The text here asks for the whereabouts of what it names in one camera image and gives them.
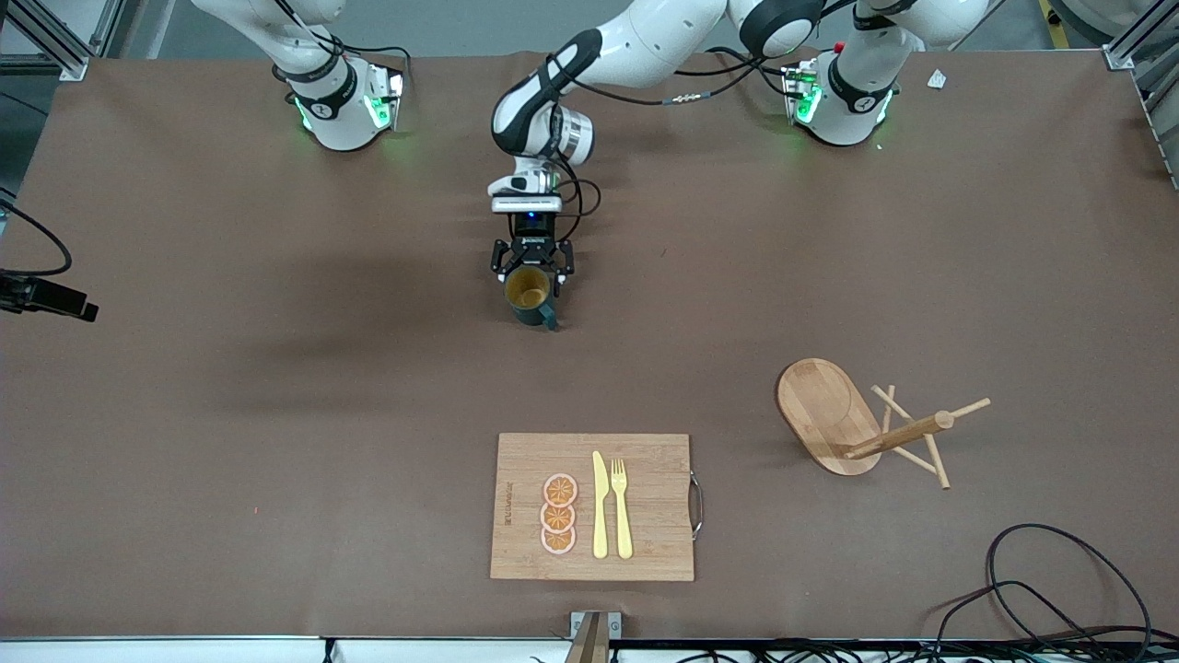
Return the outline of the teal ribbed cup with handle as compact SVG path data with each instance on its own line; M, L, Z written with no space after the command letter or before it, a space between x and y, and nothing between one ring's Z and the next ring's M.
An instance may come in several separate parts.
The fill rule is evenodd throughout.
M554 285L542 268L522 265L509 273L503 295L519 323L556 329Z

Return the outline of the yellow plastic knife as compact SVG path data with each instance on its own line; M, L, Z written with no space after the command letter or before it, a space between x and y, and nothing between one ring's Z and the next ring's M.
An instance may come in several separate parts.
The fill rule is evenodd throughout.
M605 459L599 449L592 453L594 473L594 524L592 536L592 553L595 559L605 559L608 554L608 533L605 516L605 501L610 495L611 483Z

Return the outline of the yellow plastic fork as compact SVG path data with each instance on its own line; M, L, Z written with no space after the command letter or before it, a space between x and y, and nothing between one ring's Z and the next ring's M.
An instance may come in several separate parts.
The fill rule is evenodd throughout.
M626 501L628 477L624 459L611 460L610 480L615 495L615 551L620 558L628 562L635 554L635 545L630 529L630 512Z

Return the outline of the wooden cutting board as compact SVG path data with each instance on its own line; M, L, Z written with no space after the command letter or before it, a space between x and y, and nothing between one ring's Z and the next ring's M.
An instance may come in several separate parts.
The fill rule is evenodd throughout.
M605 467L624 459L633 557L615 551L615 495L605 501L608 554L594 558L592 453ZM577 478L569 507L544 503L544 483L562 471ZM686 434L503 433L498 436L496 507L490 570L498 580L691 582L696 521L691 516L690 436Z

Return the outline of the wooden mug tree stand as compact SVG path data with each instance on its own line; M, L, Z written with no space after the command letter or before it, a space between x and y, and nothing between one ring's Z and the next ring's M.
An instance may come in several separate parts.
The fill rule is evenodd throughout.
M803 357L788 366L775 385L780 415L814 462L838 477L859 477L876 470L881 459L900 457L951 487L938 433L951 431L964 416L984 411L992 400L964 403L916 418L901 406L896 387L871 387L881 402L875 413L867 396L841 366L825 357Z

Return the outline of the aluminium frame profile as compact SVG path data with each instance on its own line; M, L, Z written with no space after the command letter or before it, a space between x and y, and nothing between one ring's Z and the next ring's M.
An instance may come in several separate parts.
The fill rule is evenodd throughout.
M1179 0L1150 0L1102 51L1108 70L1131 73L1147 126L1179 192Z
M58 76L62 81L84 79L94 52L41 0L0 0L0 29L13 27L32 45L29 53L0 50L0 73Z

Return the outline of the small metal bracket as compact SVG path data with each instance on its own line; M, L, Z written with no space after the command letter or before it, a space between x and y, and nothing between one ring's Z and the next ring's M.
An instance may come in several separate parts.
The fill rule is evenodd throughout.
M620 611L572 611L568 616L569 641L577 638L585 622L597 621L595 624L608 634L610 639L623 638L623 613Z

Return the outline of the brown wooden post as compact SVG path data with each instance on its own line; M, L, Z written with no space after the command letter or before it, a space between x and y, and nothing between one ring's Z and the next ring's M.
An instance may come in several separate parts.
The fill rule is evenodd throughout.
M610 613L585 611L574 613L574 617L578 617L578 624L564 663L608 663Z

